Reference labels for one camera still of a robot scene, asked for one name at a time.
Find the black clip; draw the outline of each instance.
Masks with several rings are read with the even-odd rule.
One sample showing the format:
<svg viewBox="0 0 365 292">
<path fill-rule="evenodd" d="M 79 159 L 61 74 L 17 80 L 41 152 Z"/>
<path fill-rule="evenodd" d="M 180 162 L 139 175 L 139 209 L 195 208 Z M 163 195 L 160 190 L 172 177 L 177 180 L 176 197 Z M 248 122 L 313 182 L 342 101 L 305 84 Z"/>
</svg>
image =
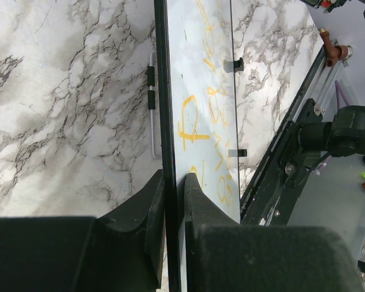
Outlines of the black clip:
<svg viewBox="0 0 365 292">
<path fill-rule="evenodd" d="M 244 71 L 244 70 L 245 70 L 245 66 L 243 64 L 242 57 L 239 58 L 239 60 L 234 61 L 234 72 Z"/>
<path fill-rule="evenodd" d="M 229 150 L 229 157 L 246 157 L 247 155 L 248 151 L 246 149 Z"/>
</svg>

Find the gray marble veining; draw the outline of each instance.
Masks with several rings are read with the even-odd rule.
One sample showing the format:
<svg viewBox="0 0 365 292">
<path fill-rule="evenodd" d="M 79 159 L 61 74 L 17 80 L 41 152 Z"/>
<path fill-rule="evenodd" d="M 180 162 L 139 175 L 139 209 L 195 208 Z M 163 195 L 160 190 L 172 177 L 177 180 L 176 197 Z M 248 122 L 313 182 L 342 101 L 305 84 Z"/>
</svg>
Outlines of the gray marble veining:
<svg viewBox="0 0 365 292">
<path fill-rule="evenodd" d="M 260 164 L 321 46 L 319 32 L 299 0 L 232 2 L 241 194 Z"/>
<path fill-rule="evenodd" d="M 103 215 L 161 168 L 154 43 L 151 1 L 0 1 L 0 216 Z"/>
</svg>

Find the black mount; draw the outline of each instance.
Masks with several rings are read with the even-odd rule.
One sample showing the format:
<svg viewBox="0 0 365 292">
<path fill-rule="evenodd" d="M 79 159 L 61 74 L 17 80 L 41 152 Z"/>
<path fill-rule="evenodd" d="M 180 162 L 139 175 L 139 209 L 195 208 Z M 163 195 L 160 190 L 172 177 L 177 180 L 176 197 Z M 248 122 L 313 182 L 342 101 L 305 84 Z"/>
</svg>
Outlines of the black mount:
<svg viewBox="0 0 365 292">
<path fill-rule="evenodd" d="M 0 291 L 155 292 L 164 238 L 162 170 L 99 219 L 0 218 Z"/>
<path fill-rule="evenodd" d="M 319 123 L 315 101 L 308 99 L 296 122 L 288 121 L 275 146 L 267 153 L 266 164 L 247 197 L 242 201 L 243 224 L 287 224 L 294 205 L 309 176 L 306 167 L 320 159 L 320 152 L 304 152 L 298 141 L 301 125 Z"/>
<path fill-rule="evenodd" d="M 245 66 L 243 64 L 243 58 L 239 58 L 239 60 L 234 61 L 234 72 L 241 72 L 245 70 Z"/>
</svg>

